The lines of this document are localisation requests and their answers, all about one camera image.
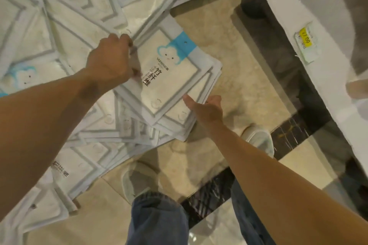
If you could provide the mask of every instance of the hand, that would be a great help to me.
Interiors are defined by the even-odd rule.
[[[120,38],[110,34],[103,38],[97,48],[90,52],[86,69],[99,84],[103,92],[107,92],[129,80],[134,71],[129,65],[129,47],[132,39],[127,34]]]
[[[221,96],[209,96],[204,105],[196,103],[188,94],[183,96],[185,105],[194,112],[200,124],[208,129],[215,124],[222,124]]]

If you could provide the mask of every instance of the marble floor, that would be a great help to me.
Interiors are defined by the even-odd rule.
[[[171,14],[201,49],[223,63],[222,76],[212,94],[222,96],[225,124],[238,134],[252,123],[262,124],[270,131],[282,131],[280,124],[290,120],[300,104],[296,95],[290,98],[285,88],[292,83],[281,80],[265,54],[258,50],[259,39],[251,36],[238,11],[240,2],[192,0],[172,9]],[[296,125],[291,127],[299,130],[298,122],[293,122]],[[326,156],[314,135],[304,134],[295,147],[289,147],[288,153],[278,160],[317,187],[329,186],[343,172],[342,162],[347,156],[342,156],[341,161]],[[157,171],[164,192],[180,203],[228,167],[199,126],[194,127],[186,142],[174,140],[145,153],[139,160]],[[125,244],[131,206],[121,196],[120,176],[126,164],[104,175],[77,197],[77,213],[30,232],[26,244]],[[218,217],[216,225],[213,216]],[[190,244],[244,244],[234,218],[231,200],[227,200],[192,228]]]

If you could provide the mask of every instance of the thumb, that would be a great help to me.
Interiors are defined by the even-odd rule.
[[[189,96],[188,94],[184,94],[183,96],[183,101],[185,103],[185,105],[190,109],[190,110],[194,110],[194,107],[196,106],[196,102],[192,99],[191,96]]]

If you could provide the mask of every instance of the stack of packages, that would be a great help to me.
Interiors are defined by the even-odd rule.
[[[134,40],[142,73],[103,95],[43,178],[0,223],[0,244],[66,219],[72,200],[133,156],[185,141],[196,122],[182,96],[204,103],[222,64],[191,41],[169,10],[188,0],[0,0],[0,97],[72,75],[110,33]]]

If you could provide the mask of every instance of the price tag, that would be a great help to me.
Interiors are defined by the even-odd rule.
[[[314,62],[320,57],[318,40],[313,31],[312,23],[295,33],[294,38],[306,63]]]

